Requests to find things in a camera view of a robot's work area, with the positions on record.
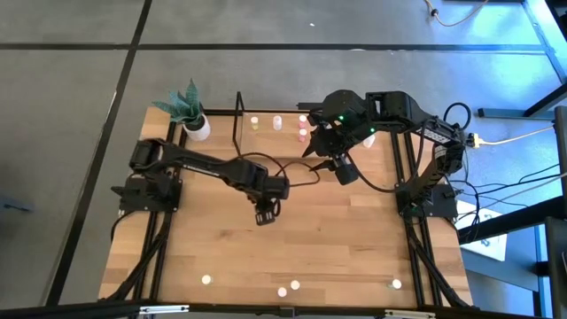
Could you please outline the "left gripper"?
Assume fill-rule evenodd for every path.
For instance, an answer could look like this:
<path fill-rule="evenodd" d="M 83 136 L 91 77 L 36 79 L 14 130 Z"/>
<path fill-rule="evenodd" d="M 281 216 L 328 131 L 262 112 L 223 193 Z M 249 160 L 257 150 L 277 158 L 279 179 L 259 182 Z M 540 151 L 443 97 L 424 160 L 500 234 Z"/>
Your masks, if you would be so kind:
<path fill-rule="evenodd" d="M 281 201 L 289 196 L 290 182 L 287 177 L 266 175 L 255 184 L 255 208 L 258 212 L 255 221 L 258 226 L 265 226 L 276 221 L 276 214 L 281 211 Z"/>

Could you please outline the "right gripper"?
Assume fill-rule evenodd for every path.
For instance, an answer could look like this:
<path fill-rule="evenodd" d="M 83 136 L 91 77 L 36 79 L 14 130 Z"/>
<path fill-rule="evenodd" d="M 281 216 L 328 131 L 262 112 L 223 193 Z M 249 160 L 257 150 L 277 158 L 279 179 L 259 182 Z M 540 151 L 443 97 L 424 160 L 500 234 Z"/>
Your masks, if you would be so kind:
<path fill-rule="evenodd" d="M 307 120 L 314 129 L 310 132 L 310 140 L 302 157 L 315 153 L 319 157 L 338 156 L 350 147 L 349 127 L 347 117 L 343 114 L 324 116 L 322 113 L 310 113 Z M 326 159 L 314 166 L 312 171 L 329 170 L 337 177 L 341 185 L 356 181 L 359 177 L 354 164 L 345 158 Z"/>

